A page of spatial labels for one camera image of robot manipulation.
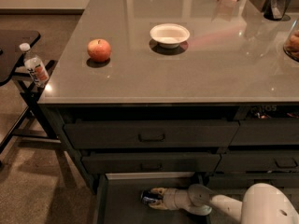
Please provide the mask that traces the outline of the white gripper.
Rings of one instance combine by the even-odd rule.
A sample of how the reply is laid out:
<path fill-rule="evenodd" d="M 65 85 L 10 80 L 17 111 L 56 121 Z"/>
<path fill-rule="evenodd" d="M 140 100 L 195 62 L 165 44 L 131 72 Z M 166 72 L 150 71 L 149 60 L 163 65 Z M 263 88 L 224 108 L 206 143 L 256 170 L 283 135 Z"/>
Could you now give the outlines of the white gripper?
<path fill-rule="evenodd" d="M 150 208 L 156 210 L 187 210 L 190 207 L 191 200 L 186 189 L 153 188 L 150 192 L 163 196 L 163 201 L 150 203 Z"/>

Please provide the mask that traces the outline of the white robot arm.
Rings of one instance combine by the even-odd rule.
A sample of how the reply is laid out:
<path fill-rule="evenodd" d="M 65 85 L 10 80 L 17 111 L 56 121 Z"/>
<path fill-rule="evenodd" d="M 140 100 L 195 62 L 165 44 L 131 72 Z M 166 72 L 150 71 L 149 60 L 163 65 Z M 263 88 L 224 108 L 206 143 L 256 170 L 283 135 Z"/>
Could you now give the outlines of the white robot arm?
<path fill-rule="evenodd" d="M 217 194 L 200 184 L 187 189 L 154 188 L 149 206 L 158 210 L 183 209 L 206 216 L 213 209 L 227 215 L 236 224 L 299 224 L 299 214 L 287 196 L 265 183 L 254 184 L 239 201 Z"/>

